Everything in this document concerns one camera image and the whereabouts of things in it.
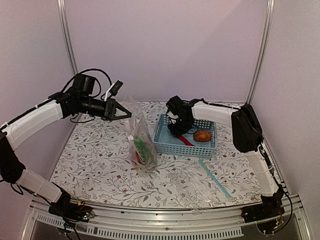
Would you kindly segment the red chili pepper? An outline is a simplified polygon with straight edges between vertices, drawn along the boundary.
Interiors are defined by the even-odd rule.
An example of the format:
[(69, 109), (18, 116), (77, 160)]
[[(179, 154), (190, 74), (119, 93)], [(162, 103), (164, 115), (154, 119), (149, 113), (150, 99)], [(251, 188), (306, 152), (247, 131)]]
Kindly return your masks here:
[(189, 142), (185, 137), (179, 136), (178, 139), (179, 139), (181, 142), (183, 142), (186, 146), (194, 147), (194, 145), (193, 145), (191, 142)]

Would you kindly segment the brown potato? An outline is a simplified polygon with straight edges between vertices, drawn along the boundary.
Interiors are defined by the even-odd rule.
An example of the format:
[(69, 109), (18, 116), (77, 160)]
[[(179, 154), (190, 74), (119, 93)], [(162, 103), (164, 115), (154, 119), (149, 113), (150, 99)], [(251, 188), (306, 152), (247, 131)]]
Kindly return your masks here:
[(209, 142), (212, 138), (212, 134), (208, 130), (198, 130), (193, 134), (193, 139), (196, 142), (205, 143)]

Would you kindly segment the smooth green cucumber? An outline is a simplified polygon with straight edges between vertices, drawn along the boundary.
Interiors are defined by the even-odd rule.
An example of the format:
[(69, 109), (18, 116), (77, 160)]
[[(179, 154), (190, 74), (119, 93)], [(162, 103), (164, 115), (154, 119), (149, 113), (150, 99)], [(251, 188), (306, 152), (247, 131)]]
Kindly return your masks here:
[(150, 144), (144, 142), (140, 137), (135, 136), (133, 138), (133, 146), (136, 152), (139, 154), (140, 162), (142, 165), (151, 165), (156, 159), (155, 150)]

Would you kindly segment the clear pink zipper bag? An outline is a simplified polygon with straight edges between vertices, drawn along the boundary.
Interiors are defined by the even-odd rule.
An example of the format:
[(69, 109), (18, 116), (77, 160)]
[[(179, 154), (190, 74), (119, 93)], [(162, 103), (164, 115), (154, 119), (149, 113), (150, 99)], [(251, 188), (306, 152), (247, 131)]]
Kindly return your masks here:
[(123, 99), (124, 107), (131, 112), (124, 125), (128, 134), (129, 156), (134, 167), (149, 172), (157, 165), (157, 152), (148, 130), (146, 118), (140, 104), (131, 96)]

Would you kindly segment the red lychee fruit bunch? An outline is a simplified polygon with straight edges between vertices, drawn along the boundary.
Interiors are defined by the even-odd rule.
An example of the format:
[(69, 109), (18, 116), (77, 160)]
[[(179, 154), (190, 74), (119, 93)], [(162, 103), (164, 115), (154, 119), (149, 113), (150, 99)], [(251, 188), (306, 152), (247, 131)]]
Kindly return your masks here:
[(141, 168), (141, 160), (140, 160), (140, 156), (139, 156), (138, 152), (135, 152), (135, 153), (133, 154), (133, 159), (132, 159), (132, 161), (133, 161), (134, 167), (135, 167), (137, 170), (141, 170), (141, 169), (142, 169), (142, 168)]

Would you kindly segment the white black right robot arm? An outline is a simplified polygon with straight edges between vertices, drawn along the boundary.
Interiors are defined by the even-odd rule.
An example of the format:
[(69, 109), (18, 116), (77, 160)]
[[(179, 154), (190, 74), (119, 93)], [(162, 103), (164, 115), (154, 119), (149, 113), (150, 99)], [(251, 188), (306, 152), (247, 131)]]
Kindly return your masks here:
[(275, 169), (264, 148), (263, 130), (250, 104), (233, 108), (209, 103), (203, 98), (182, 100), (176, 95), (167, 101), (166, 107), (176, 117), (169, 125), (170, 133), (175, 137), (187, 133), (196, 120), (215, 122), (231, 128), (233, 145), (249, 160), (261, 190), (262, 203), (242, 209), (241, 216), (246, 223), (284, 214), (282, 198), (286, 193), (275, 177)]

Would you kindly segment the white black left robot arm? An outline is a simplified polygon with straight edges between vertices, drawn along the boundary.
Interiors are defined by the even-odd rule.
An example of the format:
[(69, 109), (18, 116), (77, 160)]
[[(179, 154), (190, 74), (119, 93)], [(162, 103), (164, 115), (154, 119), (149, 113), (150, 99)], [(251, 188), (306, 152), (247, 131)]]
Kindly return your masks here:
[(123, 82), (109, 82), (109, 88), (101, 95), (99, 80), (88, 73), (92, 69), (75, 74), (62, 88), (43, 102), (33, 106), (0, 127), (0, 176), (2, 180), (18, 189), (23, 189), (49, 203), (49, 212), (54, 215), (84, 220), (92, 208), (83, 202), (73, 203), (71, 195), (57, 184), (28, 169), (18, 158), (16, 151), (26, 141), (47, 127), (77, 114), (87, 114), (103, 121), (116, 121), (131, 117), (131, 112), (115, 100)]

